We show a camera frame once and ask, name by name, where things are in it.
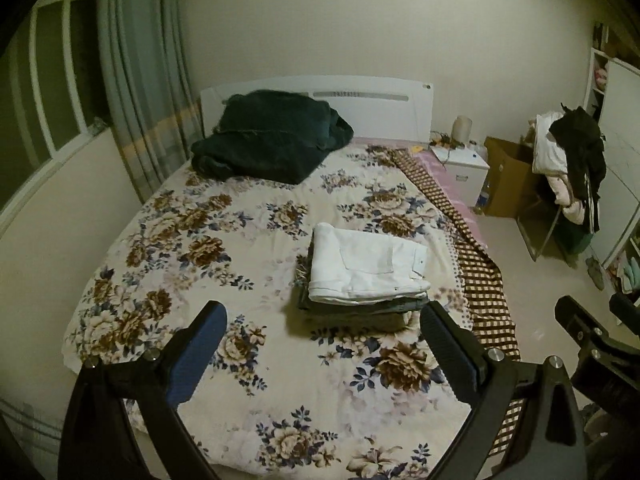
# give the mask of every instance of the bed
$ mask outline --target bed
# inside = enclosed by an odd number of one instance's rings
[[[399,330],[307,316],[297,291],[318,222],[430,248],[430,298],[487,347],[519,353],[500,271],[446,172],[424,150],[433,88],[389,78],[276,78],[206,89],[207,131],[225,100],[258,88],[329,101],[361,137],[302,184],[216,182],[187,163],[143,205],[87,284],[63,341],[65,365],[162,348],[209,300],[228,327],[178,413],[212,464],[288,478],[425,478],[468,415],[413,313]],[[504,450],[514,404],[494,452]],[[134,427],[144,424],[127,404]]]

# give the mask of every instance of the metal screw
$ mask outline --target metal screw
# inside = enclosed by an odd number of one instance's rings
[[[160,351],[157,348],[148,348],[142,354],[142,357],[145,358],[147,361],[155,361],[160,357]]]
[[[549,358],[549,364],[552,365],[553,368],[562,368],[564,366],[562,359],[559,358],[557,355],[552,355]]]
[[[100,359],[98,359],[95,355],[90,355],[86,359],[86,361],[84,362],[84,367],[85,368],[95,368],[95,367],[97,367],[99,362],[100,362]]]
[[[504,352],[499,348],[489,348],[486,354],[489,356],[491,361],[496,361],[498,363],[504,359]]]

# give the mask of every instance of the white cylinder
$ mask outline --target white cylinder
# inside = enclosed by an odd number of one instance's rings
[[[466,146],[471,138],[471,124],[472,121],[464,115],[459,115],[456,120],[453,121],[453,127],[451,128],[451,137]]]

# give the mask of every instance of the cardboard box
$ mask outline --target cardboard box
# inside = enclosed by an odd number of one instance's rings
[[[533,174],[533,150],[508,140],[487,137],[489,153],[489,202],[484,214],[516,218],[520,209],[535,200],[540,175]]]

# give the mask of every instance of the pink bed sheet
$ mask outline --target pink bed sheet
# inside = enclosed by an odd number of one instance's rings
[[[478,227],[476,221],[476,215],[469,209],[462,200],[459,199],[456,192],[456,184],[453,178],[447,173],[446,168],[436,158],[435,154],[429,149],[427,145],[421,142],[411,142],[410,140],[397,140],[397,139],[371,139],[369,137],[354,137],[354,144],[383,144],[385,146],[392,146],[394,148],[409,148],[411,146],[423,146],[424,149],[421,152],[414,153],[414,158],[418,160],[434,178],[438,185],[442,188],[448,199],[451,200],[453,207],[462,215],[466,224],[469,226],[471,234],[474,238],[480,242],[484,247],[484,239],[482,233]]]

